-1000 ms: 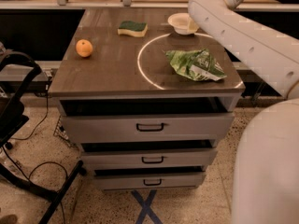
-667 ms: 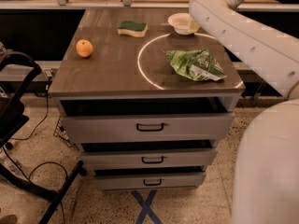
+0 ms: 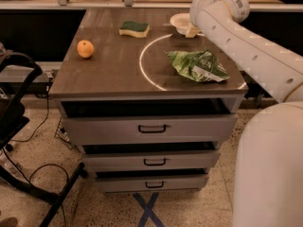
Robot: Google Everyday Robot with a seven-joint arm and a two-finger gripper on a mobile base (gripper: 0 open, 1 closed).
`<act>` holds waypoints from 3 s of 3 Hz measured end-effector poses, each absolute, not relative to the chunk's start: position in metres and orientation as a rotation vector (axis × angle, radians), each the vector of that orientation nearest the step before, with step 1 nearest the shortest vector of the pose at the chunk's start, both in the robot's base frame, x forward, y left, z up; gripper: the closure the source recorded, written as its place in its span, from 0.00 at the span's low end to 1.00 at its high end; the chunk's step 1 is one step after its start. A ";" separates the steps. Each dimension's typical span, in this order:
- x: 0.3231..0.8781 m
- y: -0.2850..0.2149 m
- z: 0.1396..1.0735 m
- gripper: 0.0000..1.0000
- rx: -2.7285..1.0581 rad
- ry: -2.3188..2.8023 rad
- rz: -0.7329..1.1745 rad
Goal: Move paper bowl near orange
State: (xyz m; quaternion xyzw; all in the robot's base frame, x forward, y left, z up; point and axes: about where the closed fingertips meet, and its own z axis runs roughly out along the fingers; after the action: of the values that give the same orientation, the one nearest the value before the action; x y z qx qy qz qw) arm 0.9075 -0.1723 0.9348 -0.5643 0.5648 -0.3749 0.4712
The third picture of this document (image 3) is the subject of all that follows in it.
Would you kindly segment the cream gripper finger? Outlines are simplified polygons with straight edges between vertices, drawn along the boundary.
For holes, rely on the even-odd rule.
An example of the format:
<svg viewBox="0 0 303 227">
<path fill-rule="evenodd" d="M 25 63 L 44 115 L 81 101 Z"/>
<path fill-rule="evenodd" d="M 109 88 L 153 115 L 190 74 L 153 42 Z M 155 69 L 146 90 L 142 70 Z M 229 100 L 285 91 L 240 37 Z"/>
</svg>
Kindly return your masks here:
<svg viewBox="0 0 303 227">
<path fill-rule="evenodd" d="M 198 33 L 200 32 L 200 29 L 196 26 L 191 26 L 188 30 L 187 30 L 187 34 L 186 37 L 187 38 L 194 38 Z"/>
</svg>

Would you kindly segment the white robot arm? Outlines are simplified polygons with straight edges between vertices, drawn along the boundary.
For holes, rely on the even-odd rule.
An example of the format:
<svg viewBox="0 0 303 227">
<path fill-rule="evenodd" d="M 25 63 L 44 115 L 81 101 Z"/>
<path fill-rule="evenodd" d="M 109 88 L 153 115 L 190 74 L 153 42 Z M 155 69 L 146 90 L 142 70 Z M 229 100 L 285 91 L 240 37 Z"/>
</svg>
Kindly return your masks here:
<svg viewBox="0 0 303 227">
<path fill-rule="evenodd" d="M 245 126 L 235 164 L 233 227 L 303 227 L 302 57 L 241 26 L 247 0 L 193 0 L 190 21 L 276 104 Z"/>
</svg>

